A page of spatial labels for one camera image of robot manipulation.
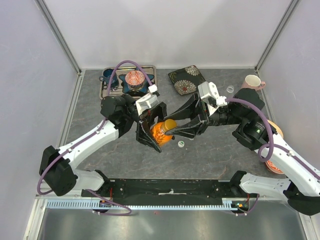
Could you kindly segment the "clear Pocari Sweat bottle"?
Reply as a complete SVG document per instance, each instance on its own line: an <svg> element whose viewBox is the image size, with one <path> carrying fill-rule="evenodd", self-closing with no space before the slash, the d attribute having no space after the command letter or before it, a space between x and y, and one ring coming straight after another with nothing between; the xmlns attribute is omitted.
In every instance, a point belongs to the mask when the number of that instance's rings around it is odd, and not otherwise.
<svg viewBox="0 0 320 240"><path fill-rule="evenodd" d="M233 93L234 93L234 90L235 90L235 88L234 88L233 85L229 85L229 86L226 88L226 92L227 92L228 94L233 94Z"/></svg>

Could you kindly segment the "orange juice bottle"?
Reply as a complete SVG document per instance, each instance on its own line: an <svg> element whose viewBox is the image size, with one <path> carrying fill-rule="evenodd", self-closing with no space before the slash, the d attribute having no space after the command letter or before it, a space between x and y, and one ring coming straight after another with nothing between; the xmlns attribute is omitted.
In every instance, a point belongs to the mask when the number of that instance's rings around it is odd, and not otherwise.
<svg viewBox="0 0 320 240"><path fill-rule="evenodd" d="M163 122L159 122L156 125L154 125L151 129L151 134L155 139L156 143L160 147L162 147L173 138L172 135L167 135L166 132L176 127L177 127L177 122L175 120L167 119Z"/></svg>

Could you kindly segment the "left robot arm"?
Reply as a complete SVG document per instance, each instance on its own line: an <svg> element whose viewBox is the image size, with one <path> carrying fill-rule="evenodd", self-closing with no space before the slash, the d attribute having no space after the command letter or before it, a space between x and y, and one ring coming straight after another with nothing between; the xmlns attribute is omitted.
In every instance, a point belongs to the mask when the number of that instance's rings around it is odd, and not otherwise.
<svg viewBox="0 0 320 240"><path fill-rule="evenodd" d="M155 94L136 100L128 94L106 96L101 100L100 113L104 119L92 130L64 146L48 146L42 155L37 184L40 195L55 193L64 196L72 190L92 190L99 197L110 191L108 178L99 170L79 170L87 157L104 145L125 135L136 124L136 140L157 152L160 145L152 135L155 119L163 120L167 106Z"/></svg>

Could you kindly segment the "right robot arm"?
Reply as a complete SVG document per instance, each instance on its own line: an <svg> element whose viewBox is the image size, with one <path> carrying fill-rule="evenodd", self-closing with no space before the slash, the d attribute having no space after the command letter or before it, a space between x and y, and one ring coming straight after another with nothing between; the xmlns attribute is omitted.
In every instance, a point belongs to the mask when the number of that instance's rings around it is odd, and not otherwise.
<svg viewBox="0 0 320 240"><path fill-rule="evenodd" d="M238 170L229 182L230 193L235 197L246 193L281 199L304 215L316 215L320 212L320 175L268 122L262 113L264 106L253 89L243 88L232 98L205 94L200 90L167 116L172 120L190 120L168 133L193 139L209 126L236 125L232 136L257 153L262 162L274 163L286 177L259 177Z"/></svg>

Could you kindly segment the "green white bottle cap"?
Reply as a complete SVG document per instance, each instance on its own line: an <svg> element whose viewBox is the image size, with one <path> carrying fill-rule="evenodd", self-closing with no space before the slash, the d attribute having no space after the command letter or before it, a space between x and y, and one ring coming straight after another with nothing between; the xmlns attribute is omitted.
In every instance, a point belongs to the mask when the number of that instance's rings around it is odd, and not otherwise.
<svg viewBox="0 0 320 240"><path fill-rule="evenodd" d="M178 147L179 148L183 148L185 146L185 142L180 140L178 143L177 143Z"/></svg>

